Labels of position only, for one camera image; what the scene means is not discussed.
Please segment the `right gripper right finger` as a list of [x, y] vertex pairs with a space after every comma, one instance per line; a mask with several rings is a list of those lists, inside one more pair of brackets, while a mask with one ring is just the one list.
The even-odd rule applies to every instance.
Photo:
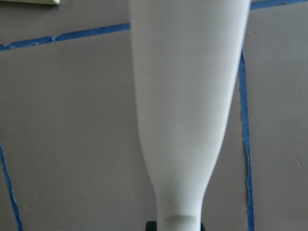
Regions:
[[206, 231], [205, 226], [202, 222], [200, 223], [200, 231]]

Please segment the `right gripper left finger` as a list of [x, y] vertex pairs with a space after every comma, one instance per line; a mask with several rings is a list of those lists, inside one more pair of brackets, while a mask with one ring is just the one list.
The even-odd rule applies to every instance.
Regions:
[[145, 224], [145, 231], [157, 231], [157, 222], [147, 221]]

